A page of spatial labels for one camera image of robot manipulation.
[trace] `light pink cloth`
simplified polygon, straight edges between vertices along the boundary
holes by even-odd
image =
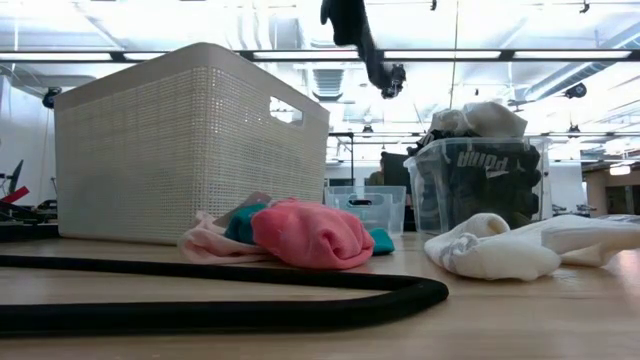
[[[192,263],[237,264],[274,259],[259,246],[243,244],[224,237],[224,229],[214,225],[214,220],[211,215],[199,211],[193,228],[178,241],[178,248]]]
[[[289,265],[350,269],[364,264],[374,241],[356,216],[318,203],[284,200],[251,219],[253,240]]]

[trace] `white sock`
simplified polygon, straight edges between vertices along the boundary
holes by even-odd
[[[509,230],[498,215],[477,214],[428,240],[424,250],[458,275],[530,281],[553,272],[561,262],[602,266],[619,251],[640,247],[640,225],[620,225],[565,215]]]

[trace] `laundry basket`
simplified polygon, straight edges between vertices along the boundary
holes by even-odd
[[[254,191],[322,200],[329,112],[220,46],[182,48],[55,105],[62,236],[173,244],[196,211],[220,216]]]

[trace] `clear plastic bin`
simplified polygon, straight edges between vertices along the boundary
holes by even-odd
[[[324,189],[326,205],[348,211],[371,231],[402,235],[407,189],[404,186],[333,186]]]
[[[416,230],[442,233],[477,213],[502,216],[511,228],[540,220],[549,140],[437,140],[405,161]]]

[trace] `basket handle hole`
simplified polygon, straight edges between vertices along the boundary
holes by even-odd
[[[271,117],[283,123],[298,127],[304,125],[304,115],[302,111],[276,97],[271,97],[269,112],[271,113]]]

